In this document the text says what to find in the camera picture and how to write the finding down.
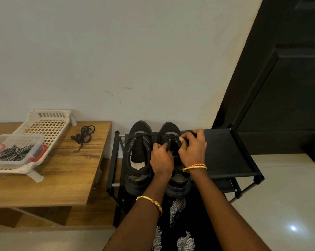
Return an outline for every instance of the red handle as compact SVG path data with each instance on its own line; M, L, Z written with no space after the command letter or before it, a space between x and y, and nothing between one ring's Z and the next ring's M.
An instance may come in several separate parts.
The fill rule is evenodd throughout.
M41 146L43 147L42 152L40 153L40 155L36 159L34 157L30 157L31 162L37 162L45 154L46 150L48 149L48 146L45 143L42 143Z

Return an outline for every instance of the white wall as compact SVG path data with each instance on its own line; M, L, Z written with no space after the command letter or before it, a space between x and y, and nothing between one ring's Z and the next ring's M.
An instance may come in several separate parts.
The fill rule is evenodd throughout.
M0 122L210 128L261 1L0 0Z

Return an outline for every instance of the sneaker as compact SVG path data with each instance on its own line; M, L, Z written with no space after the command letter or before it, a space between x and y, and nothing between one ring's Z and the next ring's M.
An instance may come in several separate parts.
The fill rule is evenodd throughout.
M129 133L125 145L126 178L125 188L131 195L144 193L153 178L151 151L153 147L152 130L144 121L136 122Z
M191 189L190 174L182 171L184 165L178 153L182 145L179 140L180 135L181 131L175 124L166 122L163 124L157 137L158 144L168 143L167 151L171 151L174 157L174 171L166 189L166 194L174 198L185 197Z

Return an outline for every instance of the shoe rack shelf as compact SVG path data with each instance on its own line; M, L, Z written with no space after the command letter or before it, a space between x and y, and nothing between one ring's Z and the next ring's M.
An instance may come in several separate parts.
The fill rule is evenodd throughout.
M204 130L204 134L207 142L205 153L207 171L222 193L235 193L235 197L230 200L230 203L241 198L243 194L264 180L262 173L235 130L232 128L211 129ZM157 136L158 133L153 133L153 142L156 141ZM128 213L136 199L136 196L130 195L125 189L124 160L122 162L120 182L114 183L119 146L125 154L124 142L126 144L127 137L128 134L121 135L119 131L115 132L107 181L106 191L116 203L113 222L115 227L118 227L121 218ZM241 190L236 178L249 176L253 177L253 183ZM115 196L115 187L119 187L117 197Z

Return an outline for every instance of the bracelet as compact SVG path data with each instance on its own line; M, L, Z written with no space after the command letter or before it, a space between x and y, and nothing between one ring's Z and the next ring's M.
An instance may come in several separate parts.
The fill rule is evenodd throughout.
M135 201L138 201L138 199L139 198L145 198L145 199L147 199L147 200L149 200L149 201L151 201L152 203L154 203L156 206L157 206L157 208L159 209L159 211L160 211L160 215L159 215L159 217L161 217L162 216L162 208L161 208L161 206L160 206L160 204L157 202L157 201L155 201L154 199L152 199L152 198L149 198L149 197L147 197L147 196L144 196L144 195L142 195L142 196L138 196L137 197L137 199L135 200Z
M205 168L206 169L206 165L205 164L194 164L194 165L183 168L182 171L187 173L187 170L191 169L191 168Z

